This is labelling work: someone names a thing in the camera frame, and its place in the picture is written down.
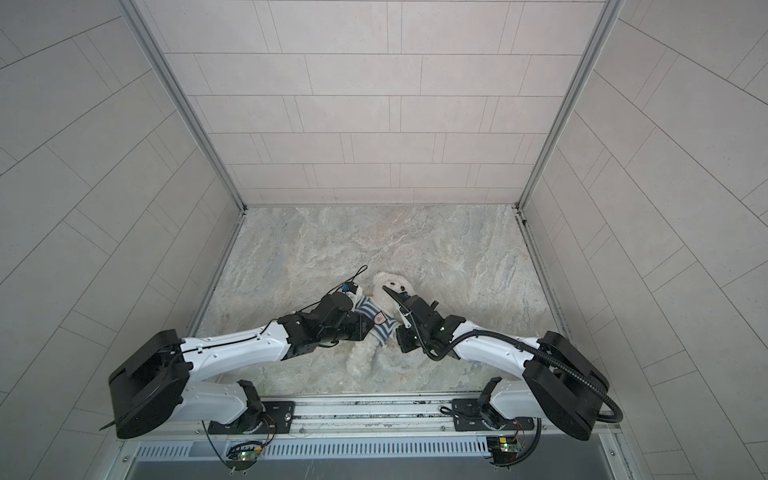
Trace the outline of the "blue white striped sweater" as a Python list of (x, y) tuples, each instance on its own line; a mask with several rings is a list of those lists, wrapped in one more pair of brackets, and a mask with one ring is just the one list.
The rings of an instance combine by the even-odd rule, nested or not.
[(356, 301), (354, 311), (373, 321), (369, 334), (379, 346), (384, 346), (399, 326), (395, 313), (397, 303), (387, 295), (368, 297), (363, 295)]

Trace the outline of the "white teddy bear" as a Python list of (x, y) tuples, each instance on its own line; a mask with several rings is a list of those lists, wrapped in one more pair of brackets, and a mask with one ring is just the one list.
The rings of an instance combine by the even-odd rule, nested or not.
[(413, 286), (405, 277), (381, 271), (373, 276), (369, 294), (364, 293), (362, 288), (355, 294), (347, 294), (353, 300), (353, 311), (373, 321), (372, 328), (363, 340), (356, 343), (348, 357), (347, 371), (357, 379), (370, 373), (375, 354), (402, 323), (399, 304), (386, 289), (406, 296), (413, 293)]

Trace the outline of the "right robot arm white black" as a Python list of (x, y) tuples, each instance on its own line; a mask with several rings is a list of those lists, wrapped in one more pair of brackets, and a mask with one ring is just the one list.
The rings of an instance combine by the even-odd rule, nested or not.
[(404, 353), (420, 349), (433, 361), (446, 357), (490, 365), (517, 377), (491, 380), (479, 399), (480, 417), (501, 429), (518, 417), (548, 419), (577, 440), (597, 422), (617, 424), (623, 412), (608, 395), (609, 382), (564, 336), (549, 331), (523, 338), (482, 328), (456, 315), (443, 317), (435, 302), (388, 290), (403, 325), (396, 331)]

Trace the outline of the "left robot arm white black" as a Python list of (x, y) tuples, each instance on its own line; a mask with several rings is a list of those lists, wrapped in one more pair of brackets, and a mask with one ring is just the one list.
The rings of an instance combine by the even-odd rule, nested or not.
[(214, 384), (213, 377), (306, 355), (320, 345), (362, 341), (384, 321), (364, 295), (335, 292), (311, 312), (297, 311), (252, 330), (205, 338), (161, 331), (110, 374), (111, 425), (120, 439), (174, 421), (202, 420), (251, 431), (263, 411), (253, 383)]

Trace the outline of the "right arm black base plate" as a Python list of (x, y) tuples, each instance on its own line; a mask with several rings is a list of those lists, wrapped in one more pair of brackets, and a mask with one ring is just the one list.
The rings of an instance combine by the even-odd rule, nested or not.
[(470, 398), (454, 398), (448, 407), (453, 419), (455, 430), (458, 432), (472, 431), (505, 431), (514, 432), (520, 430), (535, 431), (536, 421), (529, 417), (518, 417), (514, 420), (503, 420), (500, 428), (491, 427), (480, 415), (479, 403)]

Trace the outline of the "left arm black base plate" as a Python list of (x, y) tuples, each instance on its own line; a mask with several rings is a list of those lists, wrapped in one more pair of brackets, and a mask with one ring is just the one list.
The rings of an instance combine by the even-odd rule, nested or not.
[(206, 431), (212, 435), (273, 435), (290, 431), (295, 403), (291, 401), (258, 402), (230, 424), (211, 421)]

